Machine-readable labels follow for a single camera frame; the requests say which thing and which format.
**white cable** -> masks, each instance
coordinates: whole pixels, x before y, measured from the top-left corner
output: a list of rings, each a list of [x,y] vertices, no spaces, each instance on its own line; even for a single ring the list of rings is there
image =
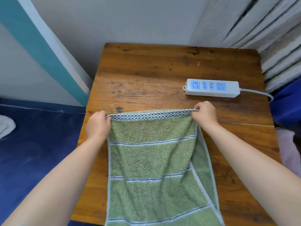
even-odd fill
[[[241,89],[239,88],[239,91],[245,91],[245,92],[251,92],[251,93],[258,93],[258,94],[262,94],[262,95],[265,95],[265,96],[268,96],[270,98],[270,101],[269,102],[272,102],[274,100],[274,97],[268,93],[264,93],[264,92],[260,92],[260,91],[257,91],[257,90],[252,90],[252,89]]]

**white towel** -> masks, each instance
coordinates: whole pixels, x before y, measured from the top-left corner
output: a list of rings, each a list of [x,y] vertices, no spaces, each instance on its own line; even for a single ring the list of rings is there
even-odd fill
[[[11,133],[15,127],[13,119],[0,115],[0,139]]]

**green towel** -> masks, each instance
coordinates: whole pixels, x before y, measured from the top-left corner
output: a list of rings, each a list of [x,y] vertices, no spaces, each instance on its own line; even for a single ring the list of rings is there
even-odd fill
[[[105,225],[224,225],[192,111],[110,115]]]

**checkered towel border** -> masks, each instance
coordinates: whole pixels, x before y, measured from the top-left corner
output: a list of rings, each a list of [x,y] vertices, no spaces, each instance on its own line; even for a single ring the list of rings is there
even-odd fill
[[[153,112],[153,113],[141,113],[141,114],[111,114],[107,117],[112,117],[115,121],[145,121],[155,120],[161,118],[180,117],[183,115],[191,114],[192,112],[198,112],[197,109],[181,109],[166,112]]]

